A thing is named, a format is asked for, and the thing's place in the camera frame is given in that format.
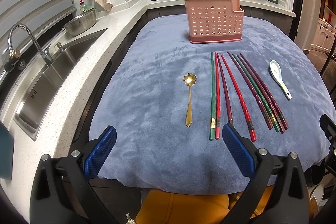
pink plastic utensil holder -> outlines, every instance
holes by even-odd
[[[191,43],[242,39],[244,10],[240,0],[184,0]]]

gold spoon handle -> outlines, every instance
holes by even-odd
[[[187,110],[187,116],[185,118],[185,124],[187,127],[191,125],[192,121],[192,114],[191,114],[191,85],[189,86],[189,103],[188,103],[188,110]]]

blue plush blanket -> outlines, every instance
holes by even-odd
[[[211,52],[222,53],[239,85],[256,131],[257,148],[274,155],[296,151],[304,170],[328,154],[319,126],[326,113],[336,120],[327,89],[305,54],[277,27],[244,17],[243,40],[195,45],[188,39],[186,15],[154,19],[139,32],[107,86],[94,114],[90,139],[112,125],[117,142],[99,176],[126,186],[185,194],[224,194],[244,190],[241,175],[222,139],[209,141]],[[226,53],[243,53],[264,80],[285,116],[284,134],[269,130],[248,86]],[[287,100],[268,72],[277,60],[293,99]],[[223,65],[236,130],[249,138],[244,114]],[[188,87],[183,77],[197,76],[192,87],[193,122],[187,128]],[[221,84],[221,121],[227,122]]]

dark red chopstick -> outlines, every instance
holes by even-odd
[[[253,128],[253,124],[252,124],[252,120],[251,120],[251,117],[250,117],[250,114],[249,114],[249,111],[247,110],[247,107],[245,105],[245,101],[244,101],[244,98],[242,96],[242,93],[240,92],[240,89],[237,85],[237,82],[228,66],[228,64],[226,63],[225,59],[224,59],[224,56],[223,54],[221,54],[221,58],[223,59],[223,62],[226,66],[226,69],[227,71],[229,72],[229,75],[231,77],[231,80],[232,80],[232,83],[233,83],[233,86],[235,87],[235,90],[237,92],[237,95],[239,97],[239,101],[240,101],[240,104],[241,104],[241,107],[243,108],[243,111],[244,111],[244,115],[245,115],[245,119],[246,119],[246,123],[247,123],[247,128],[249,129],[249,132],[250,132],[250,136],[251,136],[251,141],[252,142],[255,142],[257,140],[257,137],[255,135],[255,132],[254,132],[254,128]]]
[[[232,117],[232,112],[231,112],[230,98],[229,98],[229,93],[227,91],[225,76],[224,76],[224,72],[223,72],[223,68],[222,68],[221,59],[219,58],[219,54],[217,54],[217,58],[218,58],[218,64],[219,64],[220,74],[222,76],[223,88],[224,88],[227,121],[228,121],[228,123],[230,123],[231,125],[233,125],[233,117]]]
[[[264,90],[266,91],[267,95],[269,96],[269,98],[271,99],[273,105],[274,105],[274,108],[275,110],[277,111],[279,117],[280,117],[280,120],[282,122],[282,125],[284,127],[285,130],[288,129],[288,124],[285,120],[285,117],[283,116],[277,102],[275,101],[275,99],[273,98],[271,92],[268,90],[267,86],[265,85],[264,81],[260,78],[260,76],[258,75],[258,73],[255,71],[255,69],[252,67],[252,65],[250,64],[249,61],[247,61],[247,59],[245,58],[244,55],[240,54],[242,56],[242,58],[245,60],[246,64],[248,65],[248,67],[250,67],[250,69],[252,70],[253,74],[257,77],[257,79],[259,80],[260,84],[262,85],[262,87],[264,88]]]
[[[277,113],[277,111],[275,110],[270,98],[268,97],[266,91],[264,90],[264,88],[262,87],[262,85],[260,84],[259,80],[257,79],[257,77],[253,74],[253,72],[251,71],[250,67],[245,63],[245,61],[241,58],[240,55],[237,55],[237,57],[239,58],[240,62],[243,64],[243,66],[246,68],[246,70],[248,71],[248,73],[251,75],[252,79],[254,80],[255,84],[257,85],[257,87],[259,88],[260,92],[262,93],[262,95],[264,96],[266,102],[268,103],[269,108],[272,111],[272,118],[273,120],[276,121],[276,123],[279,125],[280,128],[280,132],[284,133],[285,129],[283,124],[281,123],[281,120],[279,118],[279,115]]]
[[[216,130],[215,139],[218,140],[221,137],[221,90],[219,87],[219,75],[218,75],[218,58],[215,52],[215,65],[216,65]]]
[[[236,67],[238,68],[240,74],[242,75],[242,77],[244,78],[245,82],[247,83],[248,87],[250,88],[255,100],[257,101],[257,104],[261,110],[262,115],[264,116],[264,119],[266,121],[266,124],[268,126],[268,129],[272,129],[273,125],[271,122],[271,119],[269,118],[266,109],[264,107],[264,105],[262,104],[262,102],[260,101],[260,98],[258,97],[257,92],[255,91],[254,87],[252,86],[252,84],[250,83],[249,79],[247,78],[247,76],[245,75],[245,73],[243,72],[243,70],[241,69],[241,67],[239,66],[239,64],[237,63],[237,61],[234,59],[234,57],[231,55],[230,52],[228,52],[229,56],[231,57],[233,63],[236,65]]]

sink basin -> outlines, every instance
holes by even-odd
[[[50,67],[45,65],[29,86],[19,104],[14,120],[30,138],[36,140],[41,120],[56,92],[78,60],[106,30],[86,35],[63,45],[64,51],[56,58],[53,56],[53,64]]]

